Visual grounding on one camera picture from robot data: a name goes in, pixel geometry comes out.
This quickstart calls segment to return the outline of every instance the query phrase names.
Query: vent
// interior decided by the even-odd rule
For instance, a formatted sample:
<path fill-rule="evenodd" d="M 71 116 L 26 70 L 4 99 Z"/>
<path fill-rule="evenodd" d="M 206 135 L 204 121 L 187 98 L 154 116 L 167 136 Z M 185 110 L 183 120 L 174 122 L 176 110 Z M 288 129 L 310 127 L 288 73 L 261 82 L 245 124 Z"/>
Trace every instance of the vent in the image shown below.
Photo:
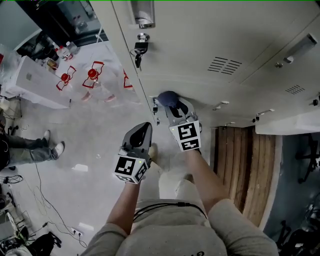
<path fill-rule="evenodd" d="M 214 57 L 213 61 L 211 62 L 210 66 L 208 67 L 208 71 L 223 73 L 227 75 L 232 75 L 237 69 L 241 66 L 241 62 L 221 58 L 221 57 Z"/>
<path fill-rule="evenodd" d="M 290 94 L 298 94 L 298 93 L 305 91 L 305 88 L 302 88 L 299 85 L 295 85 L 295 86 L 292 86 L 292 87 L 286 89 L 285 91 Z"/>

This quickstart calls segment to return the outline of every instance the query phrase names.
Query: white sneaker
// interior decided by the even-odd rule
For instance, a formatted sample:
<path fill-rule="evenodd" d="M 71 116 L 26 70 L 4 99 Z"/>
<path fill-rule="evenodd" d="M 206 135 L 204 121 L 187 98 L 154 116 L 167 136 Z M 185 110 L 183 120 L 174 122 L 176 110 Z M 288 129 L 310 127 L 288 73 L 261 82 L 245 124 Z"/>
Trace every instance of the white sneaker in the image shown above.
<path fill-rule="evenodd" d="M 152 159 L 154 163 L 157 163 L 158 160 L 158 146 L 156 143 L 152 143 L 151 147 L 149 148 L 148 155 Z"/>
<path fill-rule="evenodd" d="M 64 152 L 65 150 L 65 145 L 64 143 L 61 141 L 60 143 L 58 143 L 54 149 L 52 149 L 52 156 L 53 156 L 53 159 L 54 160 L 57 160 L 61 155 L 62 153 Z"/>
<path fill-rule="evenodd" d="M 43 138 L 46 140 L 46 142 L 49 143 L 49 140 L 50 140 L 50 131 L 49 130 L 46 130 L 44 132 Z"/>

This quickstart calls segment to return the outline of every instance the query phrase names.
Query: wooden floor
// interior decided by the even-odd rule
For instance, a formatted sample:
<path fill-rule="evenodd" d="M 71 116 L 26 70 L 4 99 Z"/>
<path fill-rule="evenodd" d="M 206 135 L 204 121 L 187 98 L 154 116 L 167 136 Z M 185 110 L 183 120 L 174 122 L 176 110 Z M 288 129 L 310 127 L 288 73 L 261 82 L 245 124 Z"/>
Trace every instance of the wooden floor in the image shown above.
<path fill-rule="evenodd" d="M 215 135 L 214 172 L 235 206 L 259 226 L 271 186 L 276 138 L 256 134 L 254 127 L 219 127 Z"/>

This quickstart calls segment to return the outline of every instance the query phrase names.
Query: door handle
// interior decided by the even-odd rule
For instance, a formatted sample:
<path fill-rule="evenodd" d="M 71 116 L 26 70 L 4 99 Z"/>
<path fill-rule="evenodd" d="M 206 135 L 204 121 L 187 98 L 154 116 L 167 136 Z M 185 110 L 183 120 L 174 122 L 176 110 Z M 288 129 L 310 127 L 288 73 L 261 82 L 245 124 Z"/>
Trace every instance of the door handle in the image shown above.
<path fill-rule="evenodd" d="M 128 1 L 131 23 L 139 29 L 155 27 L 154 1 Z"/>
<path fill-rule="evenodd" d="M 298 57 L 304 55 L 306 52 L 315 47 L 317 43 L 317 40 L 311 34 L 307 34 L 287 52 L 286 57 L 283 58 L 283 61 L 291 64 Z"/>

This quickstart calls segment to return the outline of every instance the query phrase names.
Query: power strip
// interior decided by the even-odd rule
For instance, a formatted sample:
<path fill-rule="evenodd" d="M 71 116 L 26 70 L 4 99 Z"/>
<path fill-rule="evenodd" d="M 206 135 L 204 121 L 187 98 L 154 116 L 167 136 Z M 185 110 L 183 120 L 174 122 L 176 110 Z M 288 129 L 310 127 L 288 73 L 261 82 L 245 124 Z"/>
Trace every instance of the power strip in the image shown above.
<path fill-rule="evenodd" d="M 75 228 L 71 228 L 72 233 L 74 233 L 74 235 L 76 235 L 77 237 L 83 237 L 84 233 L 80 232 L 79 230 L 75 229 Z"/>

